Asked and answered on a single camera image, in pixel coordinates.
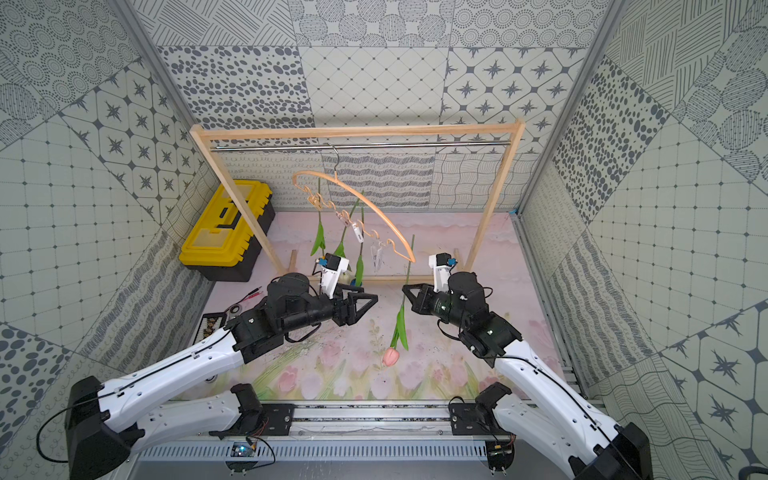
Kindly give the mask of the white artificial tulip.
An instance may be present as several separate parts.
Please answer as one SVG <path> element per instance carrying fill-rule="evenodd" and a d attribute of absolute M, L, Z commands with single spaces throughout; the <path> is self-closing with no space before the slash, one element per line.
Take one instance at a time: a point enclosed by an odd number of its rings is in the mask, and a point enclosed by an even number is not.
<path fill-rule="evenodd" d="M 342 230 L 341 239 L 339 241 L 338 246 L 334 250 L 334 254 L 340 257 L 347 258 L 346 250 L 345 250 L 345 239 L 346 239 L 346 232 L 347 230 L 354 224 L 354 221 L 352 220 L 352 216 L 354 215 L 355 209 L 359 205 L 360 200 L 356 200 L 352 209 L 349 212 L 349 218 L 345 220 L 345 225 Z M 361 286 L 362 285 L 362 278 L 360 278 L 356 271 L 352 269 L 351 266 L 348 266 L 347 269 L 342 273 L 340 279 L 343 283 L 350 284 L 353 286 Z"/>

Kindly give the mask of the pink artificial tulip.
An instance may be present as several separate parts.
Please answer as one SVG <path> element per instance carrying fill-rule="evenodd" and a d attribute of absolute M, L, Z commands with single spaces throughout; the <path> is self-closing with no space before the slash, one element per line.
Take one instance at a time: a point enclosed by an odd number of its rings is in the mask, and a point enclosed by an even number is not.
<path fill-rule="evenodd" d="M 382 364 L 385 367 L 392 367 L 398 362 L 400 358 L 400 351 L 398 350 L 399 346 L 401 346 L 405 351 L 409 350 L 405 319 L 405 300 L 406 298 L 403 297 L 400 309 L 396 316 L 395 327 L 390 345 L 382 356 Z"/>

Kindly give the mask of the wooden curved clothes hanger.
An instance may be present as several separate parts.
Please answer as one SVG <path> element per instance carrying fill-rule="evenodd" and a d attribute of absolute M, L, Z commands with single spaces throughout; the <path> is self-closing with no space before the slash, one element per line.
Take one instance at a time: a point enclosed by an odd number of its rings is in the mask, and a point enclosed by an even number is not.
<path fill-rule="evenodd" d="M 338 178 L 342 182 L 353 189 L 362 192 L 363 195 L 378 206 L 396 226 L 397 224 L 389 215 L 391 210 L 424 207 L 427 205 L 426 189 L 431 186 L 431 181 L 428 179 L 428 176 L 433 167 L 433 158 L 430 156 L 374 153 L 342 154 L 331 159 L 331 166 L 325 164 L 325 157 L 323 155 L 321 155 L 319 159 L 320 165 L 314 169 L 299 168 L 292 172 L 291 183 L 292 176 L 297 171 L 310 170 L 322 172 L 329 176 L 333 176 L 335 171 L 338 173 Z M 318 179 L 320 178 L 314 176 L 299 176 L 298 184 L 299 186 L 309 187 L 313 193 L 316 193 Z M 320 180 L 323 199 L 326 201 L 330 200 L 336 206 L 336 210 L 323 208 L 322 220 L 323 214 L 329 212 L 335 215 L 344 226 L 345 220 L 349 218 L 350 210 L 358 199 L 335 184 L 329 183 L 324 179 Z M 308 196 L 306 192 L 299 191 L 310 204 L 307 200 Z M 387 225 L 361 201 L 355 209 L 352 220 L 355 222 L 360 218 L 361 207 L 364 208 L 365 217 L 364 242 L 369 240 L 373 245 L 381 242 L 384 245 L 383 248 L 387 248 L 393 252 L 386 243 L 388 239 L 397 242 L 398 239 L 395 234 L 393 234 Z M 400 227 L 398 227 L 398 229 L 406 240 L 410 241 L 410 247 L 413 247 L 411 238 L 403 233 Z M 396 248 L 398 251 L 405 253 L 405 248 L 403 248 L 399 242 Z"/>

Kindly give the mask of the wooden clothes rack frame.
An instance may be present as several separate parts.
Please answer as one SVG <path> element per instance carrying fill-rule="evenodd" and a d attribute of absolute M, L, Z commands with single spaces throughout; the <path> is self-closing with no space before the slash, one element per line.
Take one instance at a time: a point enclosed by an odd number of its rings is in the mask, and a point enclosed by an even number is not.
<path fill-rule="evenodd" d="M 483 214 L 477 227 L 469 253 L 467 257 L 463 259 L 464 261 L 459 263 L 459 266 L 456 267 L 459 271 L 472 271 L 475 260 L 480 251 L 480 247 L 485 238 L 486 230 L 490 224 L 491 217 L 493 216 L 496 205 L 498 204 L 504 183 L 514 162 L 514 157 L 522 140 L 522 136 L 525 133 L 525 128 L 526 123 L 522 119 L 517 119 L 515 123 L 504 124 L 405 125 L 233 130 L 208 130 L 203 128 L 201 125 L 196 124 L 190 128 L 189 134 L 194 144 L 201 151 L 203 158 L 218 178 L 220 184 L 224 187 L 225 191 L 233 200 L 237 210 L 241 213 L 249 229 L 254 234 L 258 243 L 262 247 L 262 251 L 266 253 L 267 257 L 276 269 L 276 273 L 278 274 L 286 274 L 289 272 L 289 269 L 283 264 L 275 249 L 273 248 L 271 241 L 268 239 L 267 234 L 258 224 L 258 221 L 248 206 L 247 201 L 236 185 L 235 180 L 232 178 L 228 168 L 225 166 L 223 160 L 221 159 L 219 150 L 211 146 L 211 141 L 312 138 L 390 138 L 437 135 L 461 136 L 466 134 L 498 134 L 501 136 L 508 135 L 509 140 L 501 142 L 501 146 L 505 146 L 506 149 L 502 155 L 501 163 L 494 177 L 494 183 L 492 184 L 490 193 L 488 194 Z M 319 211 L 322 211 L 323 208 L 331 208 L 336 210 L 336 206 L 330 200 L 324 200 L 320 193 L 313 193 L 309 187 L 299 186 L 298 177 L 305 175 L 314 176 L 316 178 L 324 179 L 329 183 L 335 184 L 336 186 L 352 194 L 355 198 L 369 207 L 370 210 L 372 210 L 380 218 L 380 220 L 382 220 L 387 225 L 387 227 L 392 231 L 393 234 L 395 234 L 396 238 L 398 239 L 397 242 L 388 239 L 386 245 L 390 247 L 390 249 L 396 255 L 402 257 L 405 260 L 408 260 L 411 263 L 415 263 L 416 257 L 413 252 L 413 247 L 410 247 L 410 241 L 406 240 L 406 238 L 400 232 L 398 227 L 391 221 L 391 219 L 389 219 L 387 215 L 371 200 L 365 197 L 362 192 L 357 191 L 346 183 L 342 182 L 338 178 L 338 173 L 335 171 L 333 176 L 310 170 L 295 172 L 295 174 L 292 176 L 293 186 L 301 191 L 306 192 L 308 196 L 307 200 L 310 202 L 310 204 L 316 205 L 316 209 Z M 405 248 L 405 253 L 397 250 L 396 247 L 398 242 L 400 245 L 402 245 L 403 248 Z"/>

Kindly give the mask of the blue artificial tulip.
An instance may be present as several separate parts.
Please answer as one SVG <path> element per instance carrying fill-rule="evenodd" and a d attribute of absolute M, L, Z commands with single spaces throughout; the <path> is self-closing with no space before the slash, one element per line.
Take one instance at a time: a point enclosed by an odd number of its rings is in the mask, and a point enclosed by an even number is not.
<path fill-rule="evenodd" d="M 360 208 L 360 218 L 357 221 L 361 221 L 364 224 L 365 217 L 364 217 L 364 208 Z M 359 243 L 359 253 L 358 258 L 356 261 L 356 267 L 355 267 L 355 277 L 354 277 L 354 285 L 361 287 L 363 285 L 363 279 L 364 279 L 364 242 L 362 244 Z"/>

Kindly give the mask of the yellow artificial tulip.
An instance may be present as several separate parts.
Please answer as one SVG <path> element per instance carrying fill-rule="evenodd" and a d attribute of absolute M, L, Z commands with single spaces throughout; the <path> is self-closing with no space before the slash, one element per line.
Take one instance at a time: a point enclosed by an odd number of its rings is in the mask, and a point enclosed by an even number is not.
<path fill-rule="evenodd" d="M 324 256 L 326 251 L 326 243 L 325 243 L 324 225 L 322 220 L 323 196 L 321 193 L 320 179 L 317 180 L 317 191 L 313 196 L 312 202 L 315 209 L 317 210 L 317 230 L 316 230 L 313 246 L 311 249 L 311 254 L 316 255 L 317 253 L 319 253 L 321 256 Z"/>

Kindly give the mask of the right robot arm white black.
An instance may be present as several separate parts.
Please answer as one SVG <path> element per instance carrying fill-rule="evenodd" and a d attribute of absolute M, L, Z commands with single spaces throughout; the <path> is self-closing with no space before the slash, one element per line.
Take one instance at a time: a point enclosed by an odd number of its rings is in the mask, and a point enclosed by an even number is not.
<path fill-rule="evenodd" d="M 571 479 L 650 479 L 650 441 L 636 424 L 620 425 L 583 397 L 540 358 L 522 334 L 486 301 L 471 272 L 458 272 L 439 286 L 402 288 L 414 313 L 458 328 L 457 339 L 474 356 L 525 392 L 529 408 L 500 383 L 476 398 L 492 431 L 503 430 L 555 464 Z"/>

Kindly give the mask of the white clothespin lower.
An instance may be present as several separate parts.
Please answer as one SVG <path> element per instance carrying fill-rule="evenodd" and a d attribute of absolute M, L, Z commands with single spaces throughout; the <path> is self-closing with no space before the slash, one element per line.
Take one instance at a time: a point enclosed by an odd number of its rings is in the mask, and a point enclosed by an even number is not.
<path fill-rule="evenodd" d="M 374 272 L 378 272 L 382 267 L 383 247 L 384 245 L 381 242 L 378 242 L 375 245 L 371 246 L 372 263 L 373 263 Z"/>

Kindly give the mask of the yellow black toolbox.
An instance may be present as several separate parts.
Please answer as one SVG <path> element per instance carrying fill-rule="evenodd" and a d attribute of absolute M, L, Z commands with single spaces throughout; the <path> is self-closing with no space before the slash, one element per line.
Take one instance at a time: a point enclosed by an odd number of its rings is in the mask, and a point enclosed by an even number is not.
<path fill-rule="evenodd" d="M 181 247 L 180 262 L 214 282 L 246 282 L 262 251 L 229 193 L 219 187 Z"/>

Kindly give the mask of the right black circuit board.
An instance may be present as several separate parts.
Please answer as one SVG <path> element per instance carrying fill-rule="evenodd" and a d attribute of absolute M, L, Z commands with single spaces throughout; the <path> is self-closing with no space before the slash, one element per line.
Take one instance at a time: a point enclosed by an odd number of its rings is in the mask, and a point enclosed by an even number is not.
<path fill-rule="evenodd" d="M 507 474 L 515 460 L 515 445 L 513 442 L 486 441 L 486 461 L 491 474 Z"/>

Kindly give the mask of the left green circuit board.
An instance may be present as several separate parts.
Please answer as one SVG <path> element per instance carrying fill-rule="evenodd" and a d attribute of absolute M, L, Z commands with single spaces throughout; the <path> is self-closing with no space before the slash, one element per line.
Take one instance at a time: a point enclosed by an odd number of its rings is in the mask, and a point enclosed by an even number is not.
<path fill-rule="evenodd" d="M 236 442 L 232 445 L 225 465 L 231 473 L 245 474 L 258 466 L 258 458 L 253 447 L 245 442 Z"/>

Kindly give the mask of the metal rack rod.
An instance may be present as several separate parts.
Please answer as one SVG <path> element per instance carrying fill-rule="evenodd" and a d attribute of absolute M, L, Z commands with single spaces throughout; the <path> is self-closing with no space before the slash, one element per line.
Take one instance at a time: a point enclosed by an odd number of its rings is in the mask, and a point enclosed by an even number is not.
<path fill-rule="evenodd" d="M 216 152 L 272 152 L 272 151 L 324 151 L 324 150 L 371 150 L 371 149 L 412 149 L 448 147 L 507 147 L 510 141 L 454 141 L 454 142 L 408 142 L 408 143 L 367 143 L 367 144 L 317 144 L 317 145 L 276 145 L 276 146 L 228 146 L 214 147 Z"/>

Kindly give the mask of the aluminium mounting rail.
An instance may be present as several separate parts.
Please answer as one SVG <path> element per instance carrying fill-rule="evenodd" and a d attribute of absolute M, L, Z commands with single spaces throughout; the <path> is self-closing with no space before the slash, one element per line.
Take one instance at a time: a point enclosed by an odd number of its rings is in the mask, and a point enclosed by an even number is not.
<path fill-rule="evenodd" d="M 447 430 L 451 434 L 448 402 L 426 403 L 388 402 L 349 403 L 330 402 L 296 405 L 291 436 L 298 424 L 309 422 L 318 430 L 341 424 L 345 432 L 382 429 L 386 432 Z M 202 434 L 220 440 L 227 437 L 257 437 L 240 435 L 242 415 L 255 410 L 262 403 L 257 400 L 239 400 L 231 393 L 215 395 L 194 401 L 169 402 L 152 407 L 128 398 L 115 402 L 100 402 L 96 418 L 105 432 L 122 437 L 130 450 L 142 449 L 173 441 L 177 438 Z M 496 438 L 509 442 L 514 435 L 472 435 Z"/>

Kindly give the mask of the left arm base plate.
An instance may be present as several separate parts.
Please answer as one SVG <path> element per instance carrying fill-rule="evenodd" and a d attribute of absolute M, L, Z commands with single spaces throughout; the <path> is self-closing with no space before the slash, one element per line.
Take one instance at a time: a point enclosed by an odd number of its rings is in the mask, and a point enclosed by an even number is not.
<path fill-rule="evenodd" d="M 296 405 L 292 403 L 267 403 L 242 415 L 240 435 L 288 436 L 293 423 Z"/>

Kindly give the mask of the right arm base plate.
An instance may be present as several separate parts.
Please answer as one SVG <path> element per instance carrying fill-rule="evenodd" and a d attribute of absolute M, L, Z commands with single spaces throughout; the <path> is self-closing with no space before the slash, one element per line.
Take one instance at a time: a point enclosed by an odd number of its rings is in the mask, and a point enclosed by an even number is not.
<path fill-rule="evenodd" d="M 450 403 L 448 412 L 454 436 L 495 435 L 504 433 L 492 411 L 482 404 Z"/>

